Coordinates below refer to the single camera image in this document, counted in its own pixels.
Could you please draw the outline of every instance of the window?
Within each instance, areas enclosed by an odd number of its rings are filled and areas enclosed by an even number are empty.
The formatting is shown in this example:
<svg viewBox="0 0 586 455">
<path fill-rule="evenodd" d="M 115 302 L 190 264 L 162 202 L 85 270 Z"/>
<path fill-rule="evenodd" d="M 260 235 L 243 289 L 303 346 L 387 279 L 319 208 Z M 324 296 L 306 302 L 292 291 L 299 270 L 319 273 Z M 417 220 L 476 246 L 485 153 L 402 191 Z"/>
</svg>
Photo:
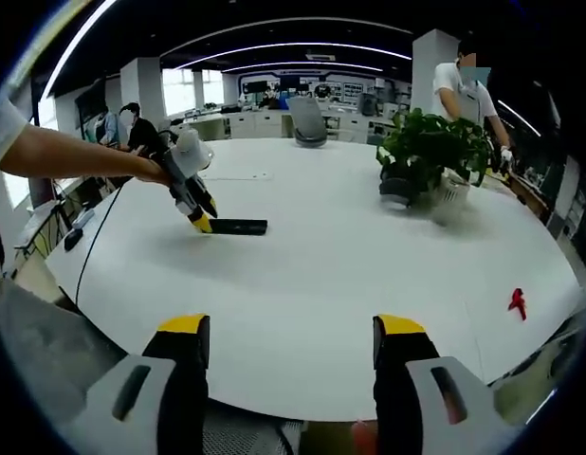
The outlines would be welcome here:
<svg viewBox="0 0 586 455">
<path fill-rule="evenodd" d="M 208 102 L 224 103 L 224 82 L 221 72 L 209 69 L 202 70 L 202 93 L 205 95 L 205 104 Z"/>
<path fill-rule="evenodd" d="M 194 74 L 191 69 L 163 69 L 162 91 L 167 116 L 196 107 Z"/>
<path fill-rule="evenodd" d="M 38 120 L 40 126 L 50 130 L 59 130 L 57 126 L 57 109 L 55 108 L 55 99 L 53 97 L 41 100 L 38 103 Z"/>
<path fill-rule="evenodd" d="M 51 130 L 58 130 L 57 111 L 55 109 L 55 99 L 49 97 L 38 103 L 38 120 L 40 126 Z M 7 194 L 9 195 L 10 204 L 16 209 L 29 195 L 29 183 L 25 177 L 3 173 Z"/>
</svg>

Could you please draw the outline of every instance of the round table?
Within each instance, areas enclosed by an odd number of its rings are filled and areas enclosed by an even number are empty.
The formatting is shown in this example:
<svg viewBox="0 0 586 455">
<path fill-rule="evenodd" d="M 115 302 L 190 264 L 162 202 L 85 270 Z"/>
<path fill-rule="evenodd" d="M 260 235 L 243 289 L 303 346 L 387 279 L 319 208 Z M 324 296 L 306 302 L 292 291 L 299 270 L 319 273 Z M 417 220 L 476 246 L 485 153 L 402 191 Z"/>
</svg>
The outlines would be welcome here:
<svg viewBox="0 0 586 455">
<path fill-rule="evenodd" d="M 263 237 L 203 235 L 163 187 L 127 183 L 82 280 L 82 312 L 129 353 L 165 320 L 211 316 L 210 397 L 310 421 L 375 418 L 372 317 L 422 324 L 440 355 L 486 383 L 531 355 L 567 318 L 574 273 L 517 200 L 472 188 L 442 228 L 385 207 L 375 147 L 291 139 L 211 143 L 202 172 L 224 218 L 267 219 Z M 47 263 L 73 299 L 109 201 L 69 253 Z M 507 311 L 524 291 L 528 319 Z"/>
</svg>

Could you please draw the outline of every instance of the white glove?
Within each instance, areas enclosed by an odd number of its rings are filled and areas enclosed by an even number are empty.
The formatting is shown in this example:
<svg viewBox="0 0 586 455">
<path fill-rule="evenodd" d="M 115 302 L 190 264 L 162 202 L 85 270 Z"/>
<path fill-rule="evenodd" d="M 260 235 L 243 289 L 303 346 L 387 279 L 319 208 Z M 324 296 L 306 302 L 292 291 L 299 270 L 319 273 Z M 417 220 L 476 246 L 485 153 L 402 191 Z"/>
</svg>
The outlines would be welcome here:
<svg viewBox="0 0 586 455">
<path fill-rule="evenodd" d="M 512 152 L 507 147 L 502 147 L 502 160 L 505 162 L 512 161 Z"/>
</svg>

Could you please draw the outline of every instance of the ceiling light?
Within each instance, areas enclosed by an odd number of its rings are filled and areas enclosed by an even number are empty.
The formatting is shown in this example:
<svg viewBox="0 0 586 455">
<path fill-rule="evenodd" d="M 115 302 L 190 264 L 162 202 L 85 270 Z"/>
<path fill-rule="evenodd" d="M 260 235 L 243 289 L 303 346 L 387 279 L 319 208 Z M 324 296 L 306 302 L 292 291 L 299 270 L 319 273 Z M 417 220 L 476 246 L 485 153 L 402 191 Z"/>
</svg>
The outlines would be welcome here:
<svg viewBox="0 0 586 455">
<path fill-rule="evenodd" d="M 285 46 L 334 46 L 334 47 L 346 47 L 349 49 L 359 49 L 359 50 L 369 50 L 371 52 L 378 52 L 380 54 L 390 55 L 391 57 L 398 57 L 400 59 L 411 60 L 412 58 L 407 55 L 397 54 L 396 52 L 391 52 L 390 50 L 383 50 L 383 49 L 376 49 L 374 47 L 367 47 L 366 45 L 345 45 L 341 43 L 276 43 L 273 45 L 252 45 L 251 47 L 242 47 L 240 49 L 228 50 L 226 52 L 220 52 L 219 54 L 210 55 L 208 57 L 203 57 L 202 59 L 194 60 L 192 62 L 188 62 L 186 64 L 182 64 L 178 66 L 176 69 L 185 68 L 186 66 L 190 66 L 192 64 L 199 64 L 200 62 L 205 62 L 206 60 L 216 59 L 218 57 L 223 57 L 224 55 L 235 54 L 237 52 L 246 52 L 248 50 L 257 50 L 257 49 L 268 49 L 271 47 L 285 47 Z"/>
<path fill-rule="evenodd" d="M 342 17 L 322 17 L 322 16 L 284 17 L 281 19 L 269 19 L 267 21 L 251 22 L 248 24 L 242 24 L 241 26 L 224 28 L 221 30 L 217 30 L 217 31 L 208 33 L 206 35 L 198 36 L 198 37 L 194 38 L 193 40 L 189 40 L 186 43 L 182 43 L 181 45 L 178 45 L 172 49 L 167 50 L 166 52 L 163 52 L 162 54 L 160 54 L 160 57 L 164 57 L 165 55 L 170 54 L 172 52 L 175 52 L 176 50 L 178 50 L 182 47 L 193 45 L 194 43 L 208 40 L 212 36 L 217 36 L 217 35 L 221 35 L 224 33 L 230 33 L 230 32 L 236 31 L 236 30 L 241 30 L 243 28 L 259 27 L 259 26 L 265 26 L 265 25 L 269 25 L 269 24 L 280 24 L 281 22 L 300 22 L 300 21 L 347 22 L 347 23 L 351 23 L 351 24 L 362 24 L 364 26 L 370 26 L 370 27 L 386 28 L 388 30 L 395 30 L 395 31 L 400 31 L 402 33 L 407 33 L 408 35 L 413 35 L 413 32 L 410 30 L 405 30 L 403 28 L 398 28 L 398 27 L 393 27 L 393 26 L 387 26 L 385 24 L 380 24 L 379 22 L 363 21 L 362 19 L 350 19 L 350 18 L 342 18 Z"/>
<path fill-rule="evenodd" d="M 504 120 L 502 118 L 502 122 L 504 122 L 506 125 L 508 125 L 510 128 L 512 128 L 513 130 L 516 130 L 516 128 L 514 127 L 514 125 L 512 123 L 510 123 L 508 120 Z"/>
<path fill-rule="evenodd" d="M 74 38 L 72 39 L 72 41 L 70 41 L 69 45 L 67 45 L 67 47 L 65 48 L 64 54 L 61 56 L 61 58 L 59 59 L 59 61 L 55 65 L 55 68 L 53 68 L 53 72 L 51 73 L 50 78 L 48 78 L 48 82 L 46 83 L 45 91 L 43 92 L 43 95 L 41 96 L 41 100 L 45 100 L 46 98 L 48 98 L 48 94 L 50 93 L 51 89 L 53 88 L 55 81 L 57 81 L 59 74 L 62 72 L 62 69 L 64 69 L 65 62 L 67 62 L 67 59 L 69 59 L 69 56 L 72 55 L 72 52 L 74 52 L 74 49 L 76 49 L 76 47 L 78 46 L 78 44 L 80 43 L 82 38 L 84 38 L 84 35 L 86 35 L 86 33 L 88 33 L 88 31 L 91 29 L 91 27 L 93 27 L 95 25 L 95 23 L 97 21 L 99 21 L 99 19 L 103 16 L 103 14 L 106 11 L 108 11 L 108 9 L 112 5 L 114 5 L 117 1 L 118 0 L 105 0 L 97 9 L 95 9 L 93 14 L 91 14 L 91 16 L 86 20 L 86 22 L 78 30 L 76 35 L 74 35 Z"/>
<path fill-rule="evenodd" d="M 372 66 L 364 66 L 362 64 L 337 64 L 335 62 L 276 62 L 274 64 L 248 64 L 247 66 L 239 66 L 237 68 L 224 69 L 223 72 L 239 71 L 241 69 L 257 68 L 259 66 L 287 66 L 289 64 L 328 64 L 329 66 L 346 66 L 351 68 L 368 69 L 370 71 L 382 72 L 383 69 L 373 68 Z"/>
<path fill-rule="evenodd" d="M 522 121 L 525 125 L 527 125 L 529 128 L 531 128 L 531 131 L 533 131 L 536 135 L 538 135 L 538 137 L 541 137 L 541 134 L 538 132 L 538 130 L 536 130 L 531 123 L 529 123 L 527 120 L 525 120 L 524 118 L 521 117 L 521 115 L 516 112 L 514 109 L 512 109 L 510 106 L 508 106 L 505 102 L 503 102 L 502 100 L 498 100 L 498 103 L 501 104 L 503 107 L 505 107 L 508 111 L 510 111 L 512 114 L 514 114 L 520 121 Z"/>
</svg>

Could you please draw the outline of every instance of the hand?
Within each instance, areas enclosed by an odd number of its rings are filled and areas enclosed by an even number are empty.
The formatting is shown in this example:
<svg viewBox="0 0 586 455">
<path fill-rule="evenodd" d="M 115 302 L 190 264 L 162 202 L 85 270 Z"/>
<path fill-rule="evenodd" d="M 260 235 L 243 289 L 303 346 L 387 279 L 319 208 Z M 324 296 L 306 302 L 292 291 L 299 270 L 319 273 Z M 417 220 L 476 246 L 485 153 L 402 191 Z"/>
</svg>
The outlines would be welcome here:
<svg viewBox="0 0 586 455">
<path fill-rule="evenodd" d="M 145 145 L 140 145 L 139 147 L 134 149 L 134 151 L 132 151 L 131 154 L 135 156 L 143 156 L 146 150 L 147 147 Z"/>
<path fill-rule="evenodd" d="M 136 175 L 136 178 L 142 182 L 159 183 L 166 187 L 171 186 L 171 178 L 163 171 L 163 169 L 151 159 L 140 158 L 141 169 Z"/>
</svg>

